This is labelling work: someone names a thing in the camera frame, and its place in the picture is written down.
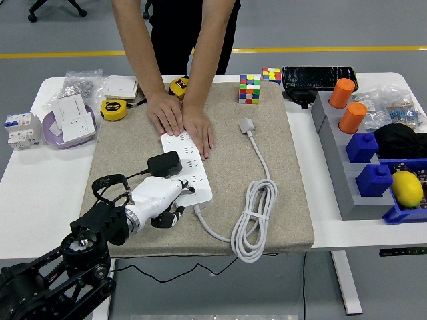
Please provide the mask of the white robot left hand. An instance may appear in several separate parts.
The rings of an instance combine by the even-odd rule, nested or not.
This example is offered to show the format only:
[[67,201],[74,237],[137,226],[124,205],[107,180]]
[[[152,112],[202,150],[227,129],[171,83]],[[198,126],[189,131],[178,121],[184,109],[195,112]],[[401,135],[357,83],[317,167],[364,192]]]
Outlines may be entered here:
[[195,188],[187,180],[172,180],[163,177],[147,177],[132,192],[132,204],[125,206],[129,232],[140,232],[147,221],[155,228],[172,228],[185,209],[177,205],[171,211],[177,198],[184,190],[195,193]]

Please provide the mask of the person's left hand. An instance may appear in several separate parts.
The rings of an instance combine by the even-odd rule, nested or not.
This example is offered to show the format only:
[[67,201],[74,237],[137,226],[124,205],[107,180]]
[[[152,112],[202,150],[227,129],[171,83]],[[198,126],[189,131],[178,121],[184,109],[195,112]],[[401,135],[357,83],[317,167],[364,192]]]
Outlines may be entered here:
[[197,147],[201,158],[203,160],[208,159],[216,142],[213,125],[205,114],[203,106],[184,101],[181,112],[183,126]]

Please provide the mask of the person's right hand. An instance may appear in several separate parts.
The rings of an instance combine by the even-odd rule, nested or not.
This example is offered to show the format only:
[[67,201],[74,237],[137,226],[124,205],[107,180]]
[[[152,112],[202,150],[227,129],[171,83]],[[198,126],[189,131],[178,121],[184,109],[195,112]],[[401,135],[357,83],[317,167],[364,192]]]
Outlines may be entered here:
[[147,97],[147,114],[160,135],[179,136],[183,133],[183,117],[180,102],[165,91]]

